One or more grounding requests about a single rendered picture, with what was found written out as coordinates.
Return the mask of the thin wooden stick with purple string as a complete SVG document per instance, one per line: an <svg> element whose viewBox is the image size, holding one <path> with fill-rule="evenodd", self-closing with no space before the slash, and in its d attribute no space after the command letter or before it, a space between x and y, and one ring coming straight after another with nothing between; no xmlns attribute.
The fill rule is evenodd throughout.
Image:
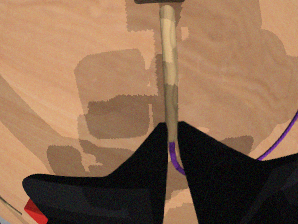
<svg viewBox="0 0 298 224"><path fill-rule="evenodd" d="M182 175L185 175L184 169L182 169L180 163L177 163L176 159L176 140L178 139L178 80L177 80L177 31L176 31L176 15L174 15L173 7L169 4L160 7L160 28L161 28L161 45L162 45L162 63L164 63L164 104L165 104L165 124L168 128L168 141L170 163L174 165L177 171L180 171ZM258 157L258 161L263 157L269 155L278 144L281 144L283 137L289 133L291 127L294 125L294 121L298 119L298 112L295 113L295 117L291 120L289 127L285 129L285 133L279 137L278 141L275 141L274 145L271 145L269 151L263 153L261 157Z"/></svg>

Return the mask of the red cube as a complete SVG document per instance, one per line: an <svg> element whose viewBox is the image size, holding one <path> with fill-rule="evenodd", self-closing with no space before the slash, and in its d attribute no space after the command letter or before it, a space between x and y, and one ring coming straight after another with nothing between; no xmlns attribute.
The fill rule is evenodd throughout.
<svg viewBox="0 0 298 224"><path fill-rule="evenodd" d="M37 224L47 224L48 218L44 216L39 208L37 208L36 204L33 204L31 198L29 198L24 210L37 222Z"/></svg>

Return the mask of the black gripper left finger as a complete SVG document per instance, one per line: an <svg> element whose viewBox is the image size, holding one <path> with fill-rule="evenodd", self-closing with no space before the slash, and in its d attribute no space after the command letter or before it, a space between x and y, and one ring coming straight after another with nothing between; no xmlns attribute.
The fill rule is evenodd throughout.
<svg viewBox="0 0 298 224"><path fill-rule="evenodd" d="M32 173L23 179L23 188L47 218L80 224L164 224L168 165L168 128L158 123L109 176Z"/></svg>

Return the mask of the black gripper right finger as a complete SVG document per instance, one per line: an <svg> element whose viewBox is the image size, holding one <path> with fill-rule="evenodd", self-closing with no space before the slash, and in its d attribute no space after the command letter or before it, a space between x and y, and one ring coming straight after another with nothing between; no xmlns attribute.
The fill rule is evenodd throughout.
<svg viewBox="0 0 298 224"><path fill-rule="evenodd" d="M270 194L298 184L298 152L254 160L186 121L178 152L198 224L247 224Z"/></svg>

